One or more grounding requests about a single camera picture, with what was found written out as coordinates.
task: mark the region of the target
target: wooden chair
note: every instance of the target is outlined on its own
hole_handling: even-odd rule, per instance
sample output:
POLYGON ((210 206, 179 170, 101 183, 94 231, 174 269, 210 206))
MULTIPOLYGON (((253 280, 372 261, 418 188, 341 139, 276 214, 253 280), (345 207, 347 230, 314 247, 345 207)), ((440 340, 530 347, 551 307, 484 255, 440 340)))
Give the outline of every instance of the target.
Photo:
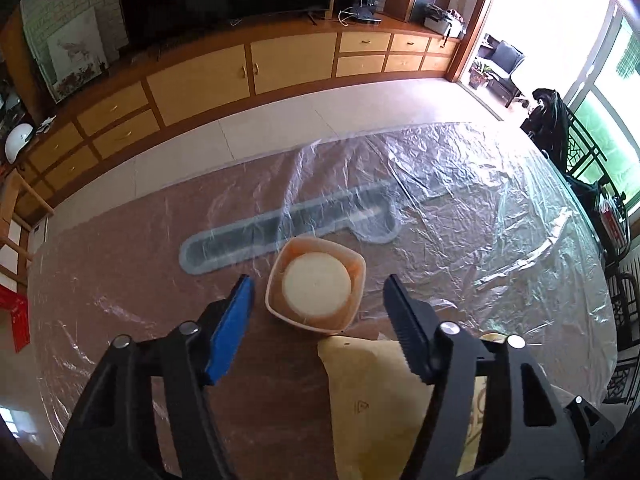
MULTIPOLYGON (((23 189, 25 189, 27 193, 33 195, 33 197, 44 209, 46 209, 46 211, 53 214, 53 208, 44 201, 33 187, 27 184, 17 170, 13 170, 4 180, 4 184, 2 184, 2 194, 0 195, 0 248, 8 245, 20 256, 24 256, 28 260, 31 260, 32 255, 9 238, 9 226, 11 225, 11 220, 14 220, 20 227, 31 232, 31 226, 25 222, 24 219, 20 218, 14 211, 15 203, 18 201, 18 195, 20 195, 20 192, 23 189)), ((8 269, 4 269, 4 267, 0 266, 0 272, 9 278, 15 279, 13 273, 8 269)))

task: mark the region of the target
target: tiled floor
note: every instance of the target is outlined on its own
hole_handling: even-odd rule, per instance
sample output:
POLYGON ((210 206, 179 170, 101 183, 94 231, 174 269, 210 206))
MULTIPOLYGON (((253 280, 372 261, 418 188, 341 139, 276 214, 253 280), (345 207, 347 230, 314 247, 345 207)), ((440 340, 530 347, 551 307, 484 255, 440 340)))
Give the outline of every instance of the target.
MULTIPOLYGON (((104 174, 56 208, 47 237, 238 160, 368 130, 457 121, 496 119, 464 89, 444 80, 367 84, 265 105, 196 128, 104 174)), ((38 392, 33 348, 14 354, 10 330, 8 316, 0 317, 0 407, 22 421, 16 422, 22 431, 18 440, 50 474, 58 444, 38 392)))
POLYGON ((471 94, 479 98, 486 106, 488 106, 494 115, 498 115, 501 120, 520 126, 522 121, 529 115, 526 108, 522 107, 520 102, 513 102, 509 108, 505 108, 505 100, 493 94, 487 87, 480 87, 474 90, 469 86, 469 74, 462 76, 462 84, 471 94))

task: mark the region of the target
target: brown paper bag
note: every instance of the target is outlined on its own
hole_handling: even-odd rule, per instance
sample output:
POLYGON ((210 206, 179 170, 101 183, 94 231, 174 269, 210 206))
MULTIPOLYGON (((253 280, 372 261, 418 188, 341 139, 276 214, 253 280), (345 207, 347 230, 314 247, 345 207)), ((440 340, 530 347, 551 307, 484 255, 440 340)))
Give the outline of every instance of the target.
MULTIPOLYGON (((335 466, 340 480, 398 480, 414 447, 432 386, 411 373, 397 341, 333 336, 318 343, 329 377, 335 466)), ((458 474, 478 454, 486 378, 476 378, 458 474)))

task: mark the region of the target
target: wooden shelf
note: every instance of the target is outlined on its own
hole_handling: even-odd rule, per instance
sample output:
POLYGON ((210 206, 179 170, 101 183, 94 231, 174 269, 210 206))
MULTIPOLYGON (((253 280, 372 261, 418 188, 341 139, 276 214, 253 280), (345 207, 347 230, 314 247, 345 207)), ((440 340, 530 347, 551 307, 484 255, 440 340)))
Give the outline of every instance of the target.
POLYGON ((20 152, 18 166, 54 191, 55 206, 132 156, 233 113, 353 84, 444 75, 458 40, 440 50, 436 32, 381 17, 379 25, 348 27, 256 18, 124 57, 58 106, 53 126, 20 152), (73 132, 79 142, 67 142, 73 132))

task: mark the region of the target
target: glass door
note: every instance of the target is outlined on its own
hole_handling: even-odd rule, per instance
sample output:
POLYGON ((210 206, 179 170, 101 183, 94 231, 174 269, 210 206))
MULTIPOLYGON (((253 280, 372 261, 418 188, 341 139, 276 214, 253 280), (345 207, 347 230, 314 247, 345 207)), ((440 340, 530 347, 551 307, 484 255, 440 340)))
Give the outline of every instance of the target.
MULTIPOLYGON (((565 102, 600 146, 604 166, 629 209, 640 203, 640 42, 616 9, 593 62, 565 102)), ((581 176, 594 182, 599 170, 581 176)))

